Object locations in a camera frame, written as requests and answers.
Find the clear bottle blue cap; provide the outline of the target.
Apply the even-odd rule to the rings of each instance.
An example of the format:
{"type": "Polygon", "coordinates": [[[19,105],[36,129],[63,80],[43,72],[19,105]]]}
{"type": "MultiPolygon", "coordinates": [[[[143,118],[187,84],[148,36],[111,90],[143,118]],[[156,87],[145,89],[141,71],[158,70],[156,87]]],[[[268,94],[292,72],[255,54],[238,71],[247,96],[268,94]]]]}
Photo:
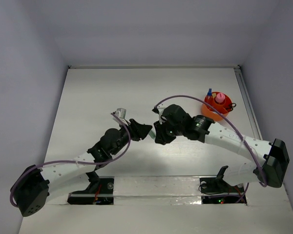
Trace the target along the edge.
{"type": "Polygon", "coordinates": [[[205,97],[205,102],[206,102],[207,104],[211,105],[212,101],[213,101],[212,89],[209,88],[209,91],[208,91],[208,93],[207,93],[207,95],[206,95],[206,97],[205,97]]]}

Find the black handled scissors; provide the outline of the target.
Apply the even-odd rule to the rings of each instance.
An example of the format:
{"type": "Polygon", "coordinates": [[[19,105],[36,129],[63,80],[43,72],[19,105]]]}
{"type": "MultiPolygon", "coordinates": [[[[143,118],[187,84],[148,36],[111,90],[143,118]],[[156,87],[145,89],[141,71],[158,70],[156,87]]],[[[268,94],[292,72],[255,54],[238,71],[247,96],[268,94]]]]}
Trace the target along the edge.
{"type": "Polygon", "coordinates": [[[227,112],[231,112],[234,110],[235,107],[236,107],[236,103],[232,102],[225,109],[227,112]]]}

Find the green highlighter pen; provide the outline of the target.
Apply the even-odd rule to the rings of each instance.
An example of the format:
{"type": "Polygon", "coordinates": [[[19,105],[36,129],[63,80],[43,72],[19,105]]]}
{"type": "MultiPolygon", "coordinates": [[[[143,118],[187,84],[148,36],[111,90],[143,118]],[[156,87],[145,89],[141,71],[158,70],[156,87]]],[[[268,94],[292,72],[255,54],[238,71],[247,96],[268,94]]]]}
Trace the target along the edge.
{"type": "Polygon", "coordinates": [[[155,139],[156,138],[156,134],[153,132],[153,131],[150,131],[149,132],[149,135],[152,139],[155,139]]]}

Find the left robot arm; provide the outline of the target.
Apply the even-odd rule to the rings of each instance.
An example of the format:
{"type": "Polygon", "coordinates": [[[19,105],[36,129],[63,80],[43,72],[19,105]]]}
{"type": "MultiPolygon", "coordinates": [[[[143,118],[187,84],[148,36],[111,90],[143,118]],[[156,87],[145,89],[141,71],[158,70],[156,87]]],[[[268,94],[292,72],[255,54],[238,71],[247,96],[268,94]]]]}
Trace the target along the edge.
{"type": "Polygon", "coordinates": [[[84,193],[97,190],[100,179],[96,170],[122,157],[132,141],[147,137],[152,126],[134,119],[120,123],[120,128],[106,130],[100,140],[85,153],[71,160],[55,160],[27,167],[10,189],[10,203],[23,217],[38,212],[51,199],[55,191],[69,180],[82,174],[84,193]]]}

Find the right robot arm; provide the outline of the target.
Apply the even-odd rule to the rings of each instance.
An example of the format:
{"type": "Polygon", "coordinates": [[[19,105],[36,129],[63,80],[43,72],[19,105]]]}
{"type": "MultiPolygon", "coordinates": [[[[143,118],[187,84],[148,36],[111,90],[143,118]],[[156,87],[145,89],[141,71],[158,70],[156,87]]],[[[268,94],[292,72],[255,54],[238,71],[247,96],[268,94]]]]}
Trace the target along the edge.
{"type": "Polygon", "coordinates": [[[290,162],[284,141],[276,138],[270,142],[239,135],[204,115],[191,117],[175,104],[155,107],[153,112],[159,116],[154,123],[155,143],[166,145],[177,136],[183,136],[218,146],[249,160],[241,166],[223,166],[215,179],[218,190],[226,191],[231,186],[248,182],[261,182],[273,188],[282,186],[290,162]]]}

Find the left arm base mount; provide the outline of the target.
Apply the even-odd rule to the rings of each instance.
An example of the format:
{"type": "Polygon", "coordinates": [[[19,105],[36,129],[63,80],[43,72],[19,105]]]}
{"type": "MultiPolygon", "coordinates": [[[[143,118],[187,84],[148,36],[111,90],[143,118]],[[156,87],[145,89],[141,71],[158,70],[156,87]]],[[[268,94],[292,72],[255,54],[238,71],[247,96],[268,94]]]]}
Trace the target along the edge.
{"type": "Polygon", "coordinates": [[[89,185],[80,191],[71,192],[70,205],[113,205],[114,177],[99,177],[96,172],[86,173],[89,185]]]}

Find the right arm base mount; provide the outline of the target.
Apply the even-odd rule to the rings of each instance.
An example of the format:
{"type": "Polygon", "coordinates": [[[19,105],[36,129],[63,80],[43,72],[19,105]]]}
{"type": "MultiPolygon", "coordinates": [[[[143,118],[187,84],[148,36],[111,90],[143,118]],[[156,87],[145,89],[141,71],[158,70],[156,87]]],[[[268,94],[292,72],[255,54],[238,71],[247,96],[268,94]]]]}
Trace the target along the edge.
{"type": "Polygon", "coordinates": [[[214,177],[201,177],[198,190],[203,204],[247,204],[244,186],[231,186],[223,180],[228,166],[223,166],[214,177]]]}

